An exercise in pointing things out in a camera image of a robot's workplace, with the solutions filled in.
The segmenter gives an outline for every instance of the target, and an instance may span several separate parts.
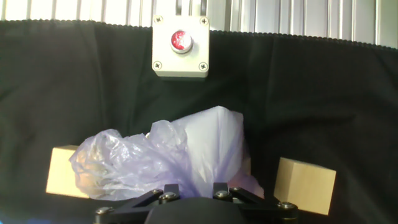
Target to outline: translucent plastic bag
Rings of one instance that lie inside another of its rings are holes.
[[[138,197],[165,184],[178,184],[182,197],[211,197],[213,182],[233,179],[239,185],[248,179],[239,171],[240,113],[218,106],[171,123],[158,121],[147,136],[122,138],[110,129],[86,139],[70,158],[76,186],[102,200]]]

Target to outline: plastic bag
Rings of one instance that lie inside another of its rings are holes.
[[[70,162],[76,186],[95,199],[124,200],[165,184],[178,184],[182,197],[211,197],[213,182],[247,180],[238,172],[243,141],[242,114],[218,106],[158,121],[147,137],[102,131],[86,139]]]

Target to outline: wooden block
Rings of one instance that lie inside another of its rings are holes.
[[[47,193],[89,198],[76,187],[75,173],[69,162],[69,158],[77,148],[78,146],[63,146],[52,149],[49,178],[45,190]]]
[[[300,210],[328,215],[335,177],[334,170],[280,158],[274,196]]]

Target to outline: black fabric backdrop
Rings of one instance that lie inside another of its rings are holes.
[[[244,115],[266,195],[279,157],[337,171],[329,217],[398,222],[398,51],[273,34],[212,32],[204,82],[151,69],[151,29],[0,22],[0,221],[91,223],[104,202],[45,193],[54,146],[123,136],[221,105]]]

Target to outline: metal shutter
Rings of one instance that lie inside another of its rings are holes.
[[[398,48],[398,0],[0,0],[0,12],[2,20],[151,26],[154,14],[181,10],[198,16],[202,1],[214,30],[312,35]]]

